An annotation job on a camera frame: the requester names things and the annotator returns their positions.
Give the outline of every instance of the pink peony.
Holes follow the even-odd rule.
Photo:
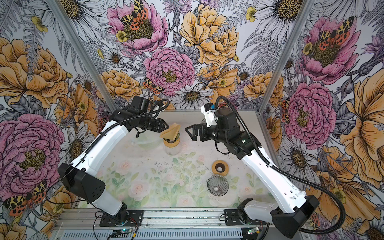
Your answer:
[[[147,78],[156,86],[163,87],[167,96],[175,95],[175,91],[192,85],[195,80],[192,60],[172,48],[157,49],[144,60],[144,66]]]
[[[136,31],[129,27],[125,28],[120,20],[121,17],[132,14],[133,4],[130,7],[124,4],[123,8],[116,6],[116,9],[107,9],[108,24],[112,26],[109,28],[110,33],[116,35],[118,38],[116,41],[123,44],[126,50],[123,54],[127,56],[154,51],[156,48],[167,44],[168,22],[166,17],[161,18],[153,4],[149,6],[146,1],[143,3],[144,8],[148,9],[148,19],[144,20]]]
[[[30,193],[46,180],[59,178],[60,145],[64,134],[52,121],[37,114],[0,123],[0,197]]]
[[[322,81],[329,85],[350,70],[356,61],[358,54],[353,54],[360,31],[356,30],[356,18],[354,18],[350,36],[341,44],[330,44],[325,50],[320,50],[319,33],[321,31],[337,30],[343,22],[330,22],[321,17],[310,30],[310,35],[305,38],[303,55],[298,59],[296,70],[304,76],[309,76],[313,81]]]
[[[300,83],[290,98],[288,115],[287,135],[301,139],[311,150],[327,141],[336,124],[331,93],[321,83]]]

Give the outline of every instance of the mounting plate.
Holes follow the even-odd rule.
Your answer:
[[[235,225],[261,225],[263,224],[266,226],[265,221],[260,220],[252,220],[250,224],[243,224],[242,221],[240,221],[240,218],[237,213],[237,209],[224,209],[225,214],[225,225],[226,226],[235,226]]]
[[[141,226],[143,213],[144,213],[144,210],[127,210],[128,217],[133,218],[136,221],[138,227]],[[100,226],[116,227],[115,220],[112,219],[110,215],[103,214],[103,217],[101,218],[101,221],[100,221]],[[128,219],[128,221],[124,225],[119,227],[135,227],[135,226],[136,224],[133,221]]]

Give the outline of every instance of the ventilation grille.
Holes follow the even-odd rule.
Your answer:
[[[106,240],[112,230],[96,230],[99,240]],[[132,233],[123,233],[111,240],[130,240]],[[240,239],[241,228],[205,228],[205,229],[139,229],[135,240],[149,239]],[[61,240],[96,240],[92,230],[65,230]]]

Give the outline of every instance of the wooden ring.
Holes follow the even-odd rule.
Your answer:
[[[229,167],[228,167],[228,164],[226,162],[224,162],[223,160],[216,160],[213,164],[212,164],[212,172],[214,174],[218,174],[218,175],[221,175],[221,176],[225,176],[228,174],[229,172]]]

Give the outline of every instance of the table surface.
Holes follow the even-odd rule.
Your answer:
[[[213,141],[191,141],[184,129],[199,123],[203,118],[199,114],[162,113],[161,117],[168,124],[175,121],[181,124],[181,151],[178,154],[171,156],[166,153],[159,133],[147,131],[146,135],[136,139],[136,132],[131,131],[107,156],[97,178],[104,181],[106,189],[128,208],[237,207],[248,197],[260,202],[276,202],[254,172],[234,155],[217,152]],[[152,143],[132,142],[145,140]],[[218,146],[226,152],[224,145]],[[229,173],[225,176],[229,190],[221,197],[212,195],[207,188],[207,180],[213,175],[212,164],[216,160],[223,160],[229,166]],[[92,206],[80,204],[79,207]]]

